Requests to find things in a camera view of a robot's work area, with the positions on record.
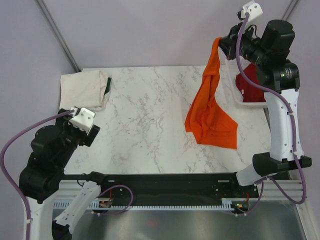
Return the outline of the orange t shirt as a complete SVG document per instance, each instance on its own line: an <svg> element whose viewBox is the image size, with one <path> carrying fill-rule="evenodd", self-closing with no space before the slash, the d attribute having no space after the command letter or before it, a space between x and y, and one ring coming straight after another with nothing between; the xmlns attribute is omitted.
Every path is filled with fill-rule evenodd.
<svg viewBox="0 0 320 240"><path fill-rule="evenodd" d="M200 145L237 149L238 124L219 106L215 94L220 82L219 43L213 41L202 82L185 119L185 130Z"/></svg>

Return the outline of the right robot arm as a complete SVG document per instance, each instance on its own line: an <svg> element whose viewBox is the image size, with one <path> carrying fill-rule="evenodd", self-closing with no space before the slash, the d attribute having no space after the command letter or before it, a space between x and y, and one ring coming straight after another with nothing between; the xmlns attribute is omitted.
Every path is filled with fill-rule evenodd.
<svg viewBox="0 0 320 240"><path fill-rule="evenodd" d="M270 150L254 154L252 164L236 173L236 180L229 184L235 197L242 196L248 185L264 177L312 165L299 137L300 73L297 65L287 58L294 38L293 26L285 20L269 21L262 37L254 37L254 30L243 20L219 41L218 46L228 60L236 60L239 65L240 58L244 58L256 67L258 83L250 85L264 92L269 112Z"/></svg>

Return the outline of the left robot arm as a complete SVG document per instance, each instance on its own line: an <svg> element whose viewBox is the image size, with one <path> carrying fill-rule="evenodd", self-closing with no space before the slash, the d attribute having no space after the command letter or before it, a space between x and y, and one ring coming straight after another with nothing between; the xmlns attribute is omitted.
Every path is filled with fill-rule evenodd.
<svg viewBox="0 0 320 240"><path fill-rule="evenodd" d="M65 120L57 120L35 133L27 166L19 176L19 188L27 200L24 207L27 240L72 239L75 226L90 203L109 193L105 176L92 172L71 204L53 218L60 182L65 177L64 168L77 147L90 147L99 131L96 125L85 132Z"/></svg>

